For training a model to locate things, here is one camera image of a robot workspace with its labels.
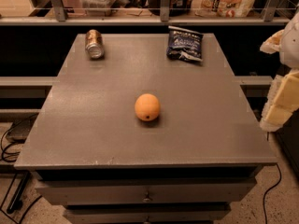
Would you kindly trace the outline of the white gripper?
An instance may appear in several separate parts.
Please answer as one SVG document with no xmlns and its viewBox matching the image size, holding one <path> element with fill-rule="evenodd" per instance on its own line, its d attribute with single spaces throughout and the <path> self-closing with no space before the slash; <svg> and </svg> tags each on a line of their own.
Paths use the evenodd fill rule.
<svg viewBox="0 0 299 224">
<path fill-rule="evenodd" d="M 284 30 L 279 30 L 267 38 L 260 46 L 260 51 L 268 54 L 279 52 L 283 32 Z M 266 132 L 277 131 L 292 116 L 290 111 L 296 111 L 298 108 L 299 72 L 291 72 L 285 77 L 276 75 L 271 82 L 267 101 L 263 106 L 261 129 Z"/>
</svg>

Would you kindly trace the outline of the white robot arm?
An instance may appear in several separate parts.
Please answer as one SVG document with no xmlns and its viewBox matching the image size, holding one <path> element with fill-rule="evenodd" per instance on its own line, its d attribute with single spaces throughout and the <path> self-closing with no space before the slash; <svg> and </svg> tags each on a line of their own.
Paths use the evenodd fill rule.
<svg viewBox="0 0 299 224">
<path fill-rule="evenodd" d="M 264 41 L 260 51 L 278 52 L 280 62 L 291 69 L 287 75 L 275 76 L 263 107 L 260 127 L 266 132 L 275 132 L 299 109 L 299 14 Z"/>
</svg>

